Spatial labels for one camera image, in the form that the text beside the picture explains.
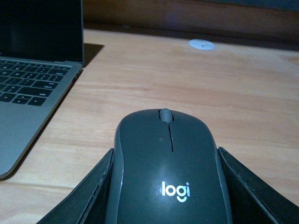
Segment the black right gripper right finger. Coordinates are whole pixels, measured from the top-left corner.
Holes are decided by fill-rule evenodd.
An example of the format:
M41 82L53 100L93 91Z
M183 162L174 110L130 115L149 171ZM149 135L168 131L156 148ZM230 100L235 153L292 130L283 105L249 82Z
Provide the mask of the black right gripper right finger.
M297 224L299 207L218 148L234 224Z

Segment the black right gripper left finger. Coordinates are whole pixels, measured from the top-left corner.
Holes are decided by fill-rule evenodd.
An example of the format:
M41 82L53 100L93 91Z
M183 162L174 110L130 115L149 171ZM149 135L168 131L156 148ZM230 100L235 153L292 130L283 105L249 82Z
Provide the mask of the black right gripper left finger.
M40 224L103 224L114 162L110 149L75 189Z

